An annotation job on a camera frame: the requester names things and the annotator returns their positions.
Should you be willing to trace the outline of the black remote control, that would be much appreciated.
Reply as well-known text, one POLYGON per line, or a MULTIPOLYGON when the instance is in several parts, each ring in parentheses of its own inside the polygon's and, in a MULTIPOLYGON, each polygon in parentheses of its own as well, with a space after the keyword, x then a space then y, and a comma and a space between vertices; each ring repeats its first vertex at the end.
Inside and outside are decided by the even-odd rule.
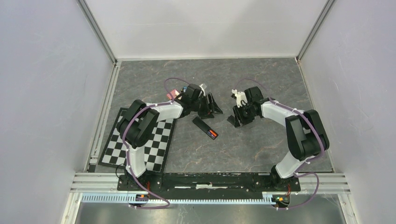
POLYGON ((193 124, 195 124, 200 130, 202 130, 205 134, 208 132, 208 130, 213 130, 211 127, 209 127, 200 117, 195 117, 192 120, 193 124))

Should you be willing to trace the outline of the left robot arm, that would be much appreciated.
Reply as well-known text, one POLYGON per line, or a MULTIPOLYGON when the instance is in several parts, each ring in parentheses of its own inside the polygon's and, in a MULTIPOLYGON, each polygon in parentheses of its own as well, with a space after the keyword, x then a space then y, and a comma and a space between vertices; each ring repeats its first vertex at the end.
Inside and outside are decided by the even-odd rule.
POLYGON ((117 126, 123 144, 126 146, 126 175, 135 190, 143 189, 147 178, 144 162, 144 147, 159 121, 179 119, 196 112, 200 119, 211 119, 223 111, 213 95, 205 91, 205 85, 189 84, 178 94, 169 94, 171 99, 161 103, 145 103, 135 100, 117 126))

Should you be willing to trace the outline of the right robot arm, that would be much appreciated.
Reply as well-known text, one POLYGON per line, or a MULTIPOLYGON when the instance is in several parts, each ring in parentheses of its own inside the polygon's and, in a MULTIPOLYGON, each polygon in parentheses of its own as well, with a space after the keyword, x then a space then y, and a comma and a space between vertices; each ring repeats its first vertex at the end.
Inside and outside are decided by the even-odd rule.
POLYGON ((257 86, 245 91, 233 89, 232 98, 236 100, 234 114, 227 120, 234 127, 250 124, 260 117, 270 119, 286 129, 289 151, 271 169, 269 183, 273 189, 284 189, 303 164, 310 163, 329 148, 329 140, 317 111, 298 110, 273 98, 265 98, 257 86))

